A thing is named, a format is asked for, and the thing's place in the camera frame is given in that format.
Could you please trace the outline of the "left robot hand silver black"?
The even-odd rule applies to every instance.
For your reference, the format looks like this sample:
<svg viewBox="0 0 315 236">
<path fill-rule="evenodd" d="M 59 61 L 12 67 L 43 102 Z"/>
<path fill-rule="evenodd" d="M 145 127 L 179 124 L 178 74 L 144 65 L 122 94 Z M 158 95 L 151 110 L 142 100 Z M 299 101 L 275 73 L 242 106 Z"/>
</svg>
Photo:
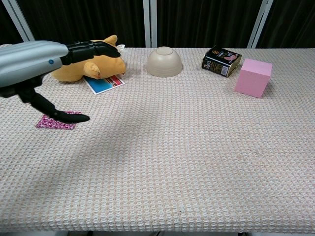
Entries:
<svg viewBox="0 0 315 236">
<path fill-rule="evenodd" d="M 92 59 L 95 56 L 118 58 L 121 54 L 106 42 L 83 41 L 72 44 L 38 40 L 13 44 L 0 50 L 0 95 L 9 98 L 18 95 L 23 103 L 54 120 L 63 123 L 89 121 L 84 114 L 68 114 L 35 91 L 44 76 L 61 68 Z"/>
</svg>

